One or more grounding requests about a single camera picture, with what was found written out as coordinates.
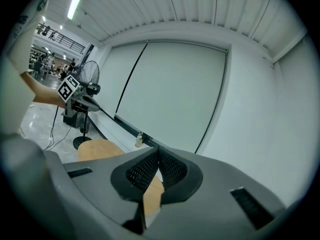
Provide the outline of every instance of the black slot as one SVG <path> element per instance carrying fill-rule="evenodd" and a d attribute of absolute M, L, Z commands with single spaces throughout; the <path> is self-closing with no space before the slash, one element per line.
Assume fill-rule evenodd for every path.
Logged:
<path fill-rule="evenodd" d="M 274 217 L 244 187 L 231 190 L 230 193 L 256 230 L 261 229 L 274 219 Z"/>
<path fill-rule="evenodd" d="M 68 175 L 70 178 L 74 178 L 74 177 L 78 177 L 78 176 L 85 175 L 88 173 L 92 173 L 92 170 L 90 168 L 83 168 L 80 170 L 69 171 Z"/>

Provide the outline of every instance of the human arm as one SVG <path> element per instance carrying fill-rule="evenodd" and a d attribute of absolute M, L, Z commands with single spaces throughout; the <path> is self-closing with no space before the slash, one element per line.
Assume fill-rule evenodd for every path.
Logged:
<path fill-rule="evenodd" d="M 29 86 L 29 88 L 35 93 L 34 102 L 46 103 L 57 105 L 61 108 L 65 108 L 66 104 L 61 99 L 58 91 L 36 81 L 27 72 L 22 73 L 21 78 Z"/>

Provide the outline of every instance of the standing fan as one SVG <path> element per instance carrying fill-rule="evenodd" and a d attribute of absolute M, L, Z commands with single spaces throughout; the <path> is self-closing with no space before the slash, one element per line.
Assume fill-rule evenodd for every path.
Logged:
<path fill-rule="evenodd" d="M 99 76 L 100 76 L 100 70 L 98 64 L 91 60 L 83 64 L 76 72 L 71 74 L 76 80 L 79 81 L 80 85 L 84 86 L 84 90 L 86 94 L 90 95 L 91 97 L 93 94 L 89 89 L 87 89 L 88 86 L 93 84 L 98 84 L 99 82 Z M 87 125 L 87 117 L 88 112 L 85 113 L 84 116 L 84 123 L 83 123 L 83 136 L 76 137 L 73 140 L 73 146 L 75 149 L 78 149 L 78 147 L 86 141 L 91 141 L 91 138 L 86 137 L 86 125 Z"/>

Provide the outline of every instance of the fan base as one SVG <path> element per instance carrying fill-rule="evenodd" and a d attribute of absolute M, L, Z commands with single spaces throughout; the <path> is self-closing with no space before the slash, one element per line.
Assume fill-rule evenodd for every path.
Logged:
<path fill-rule="evenodd" d="M 83 136 L 79 136 L 79 137 L 76 137 L 74 140 L 73 140 L 73 147 L 78 150 L 79 146 L 84 143 L 84 142 L 87 142 L 87 141 L 91 141 L 92 139 L 89 138 L 89 137 L 83 137 Z"/>

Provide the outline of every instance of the water bottle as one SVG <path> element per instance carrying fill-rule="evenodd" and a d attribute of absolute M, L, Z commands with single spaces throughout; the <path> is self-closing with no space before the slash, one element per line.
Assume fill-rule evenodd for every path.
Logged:
<path fill-rule="evenodd" d="M 136 137 L 135 146 L 137 148 L 140 148 L 142 146 L 142 131 L 140 131 L 138 136 Z"/>

